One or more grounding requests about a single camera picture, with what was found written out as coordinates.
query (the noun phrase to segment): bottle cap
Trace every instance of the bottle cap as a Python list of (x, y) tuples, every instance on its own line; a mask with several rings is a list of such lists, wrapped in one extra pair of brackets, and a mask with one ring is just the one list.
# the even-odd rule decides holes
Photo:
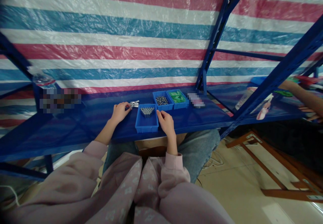
[(35, 75), (35, 74), (43, 74), (43, 71), (35, 66), (28, 66), (27, 70), (30, 74)]

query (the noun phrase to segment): left hand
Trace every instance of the left hand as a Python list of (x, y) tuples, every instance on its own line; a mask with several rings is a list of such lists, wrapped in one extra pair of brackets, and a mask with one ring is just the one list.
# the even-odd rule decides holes
[(123, 121), (123, 119), (129, 114), (132, 108), (125, 110), (126, 107), (130, 107), (131, 105), (128, 102), (121, 102), (118, 105), (114, 105), (113, 114), (111, 117), (111, 121), (116, 124), (119, 124)]

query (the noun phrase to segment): water bottle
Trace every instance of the water bottle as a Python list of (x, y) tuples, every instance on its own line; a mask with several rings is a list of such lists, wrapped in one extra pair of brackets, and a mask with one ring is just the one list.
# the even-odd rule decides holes
[(57, 89), (56, 81), (35, 66), (29, 66), (28, 72), (33, 75), (33, 82), (43, 89)]

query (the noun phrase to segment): blue shelf surface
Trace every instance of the blue shelf surface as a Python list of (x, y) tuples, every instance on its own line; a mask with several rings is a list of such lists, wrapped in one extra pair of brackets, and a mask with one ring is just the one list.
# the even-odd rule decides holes
[[(237, 111), (235, 106), (247, 87), (257, 87), (253, 83), (236, 83), (236, 84), (221, 84), (208, 86), (208, 92), (215, 97), (224, 107), (230, 110), (233, 114)], [(306, 117), (306, 114), (298, 109), (298, 106), (303, 105), (296, 97), (283, 97), (277, 93), (273, 93), (274, 98), (271, 102), (271, 107), (266, 117), (263, 120), (257, 121), (256, 117), (261, 108), (255, 111), (244, 120), (243, 124), (261, 123), (267, 121), (288, 120)]]
[[(183, 93), (193, 87), (179, 88)], [(76, 105), (64, 114), (37, 113), (0, 139), (0, 162), (43, 156), (85, 148), (102, 130), (120, 102), (140, 100), (140, 104), (153, 104), (152, 92), (156, 89), (120, 91), (82, 95), (82, 105)], [(203, 98), (205, 108), (188, 108), (168, 111), (174, 119), (177, 134), (229, 126), (232, 119), (215, 103)], [(161, 127), (155, 133), (138, 134), (135, 128), (137, 108), (117, 126), (112, 143), (162, 137)]]

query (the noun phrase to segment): blurred label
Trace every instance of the blurred label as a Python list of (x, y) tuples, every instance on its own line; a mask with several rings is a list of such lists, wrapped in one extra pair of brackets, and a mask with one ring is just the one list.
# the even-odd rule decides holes
[(64, 109), (74, 109), (81, 103), (81, 94), (77, 89), (44, 89), (40, 95), (39, 107), (44, 113), (64, 113)]

